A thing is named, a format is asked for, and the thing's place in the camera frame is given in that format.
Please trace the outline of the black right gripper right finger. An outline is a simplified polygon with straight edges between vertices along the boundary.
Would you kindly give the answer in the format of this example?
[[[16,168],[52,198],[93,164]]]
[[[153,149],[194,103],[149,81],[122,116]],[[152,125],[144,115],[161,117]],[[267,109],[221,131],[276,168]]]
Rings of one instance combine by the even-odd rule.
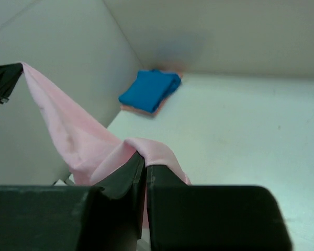
[[[165,165],[153,165],[147,167],[147,186],[185,186],[172,170]]]

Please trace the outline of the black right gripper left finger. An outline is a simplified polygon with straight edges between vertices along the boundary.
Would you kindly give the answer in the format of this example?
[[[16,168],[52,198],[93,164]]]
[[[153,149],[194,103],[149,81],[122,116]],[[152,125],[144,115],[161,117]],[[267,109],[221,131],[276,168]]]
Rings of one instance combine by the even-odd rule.
[[[135,238],[140,239],[143,225],[145,200],[145,162],[135,152],[119,169],[95,185],[101,188],[99,226],[110,230],[127,223]]]

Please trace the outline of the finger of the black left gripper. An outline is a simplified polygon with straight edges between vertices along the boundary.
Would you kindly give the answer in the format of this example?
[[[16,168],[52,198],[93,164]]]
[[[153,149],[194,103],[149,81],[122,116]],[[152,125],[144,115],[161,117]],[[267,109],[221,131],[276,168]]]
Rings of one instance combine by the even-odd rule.
[[[0,105],[9,101],[23,71],[21,63],[0,65]]]

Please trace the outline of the pink t shirt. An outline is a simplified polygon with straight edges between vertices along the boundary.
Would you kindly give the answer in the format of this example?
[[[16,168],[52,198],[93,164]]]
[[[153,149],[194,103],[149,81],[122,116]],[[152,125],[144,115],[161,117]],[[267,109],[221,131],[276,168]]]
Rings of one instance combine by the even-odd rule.
[[[97,184],[124,165],[134,153],[144,158],[146,166],[165,165],[185,184],[190,184],[167,145],[143,138],[120,140],[43,74],[27,63],[22,66],[52,142],[68,164],[77,185]]]

